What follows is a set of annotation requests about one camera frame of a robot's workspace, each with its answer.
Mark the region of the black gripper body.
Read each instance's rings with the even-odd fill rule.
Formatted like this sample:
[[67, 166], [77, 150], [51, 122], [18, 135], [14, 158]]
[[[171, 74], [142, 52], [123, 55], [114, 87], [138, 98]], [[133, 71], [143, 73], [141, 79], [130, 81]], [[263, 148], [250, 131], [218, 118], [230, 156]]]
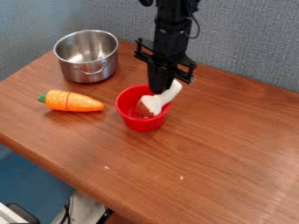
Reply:
[[146, 64], [154, 61], [173, 68], [174, 78], [187, 84], [194, 82], [193, 72], [197, 68], [194, 60], [186, 55], [191, 36], [190, 24], [165, 29], [157, 26], [154, 40], [139, 38], [135, 57]]

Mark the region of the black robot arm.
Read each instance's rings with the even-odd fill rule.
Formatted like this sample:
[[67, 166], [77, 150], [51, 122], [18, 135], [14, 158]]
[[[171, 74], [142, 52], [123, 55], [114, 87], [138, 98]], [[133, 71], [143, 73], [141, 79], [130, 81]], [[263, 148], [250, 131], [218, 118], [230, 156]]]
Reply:
[[191, 36], [193, 22], [199, 25], [194, 13], [199, 10], [201, 0], [139, 0], [150, 7], [155, 4], [158, 13], [154, 19], [154, 40], [139, 38], [135, 57], [147, 63], [149, 86], [155, 94], [171, 88], [178, 78], [187, 84], [194, 82], [197, 63], [186, 51]]

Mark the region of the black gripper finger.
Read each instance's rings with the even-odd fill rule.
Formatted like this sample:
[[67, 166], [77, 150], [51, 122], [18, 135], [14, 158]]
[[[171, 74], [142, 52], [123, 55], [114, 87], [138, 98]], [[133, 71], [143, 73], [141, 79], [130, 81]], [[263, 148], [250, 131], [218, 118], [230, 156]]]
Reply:
[[150, 60], [147, 63], [147, 72], [150, 89], [159, 95], [171, 88], [174, 82], [173, 68]]

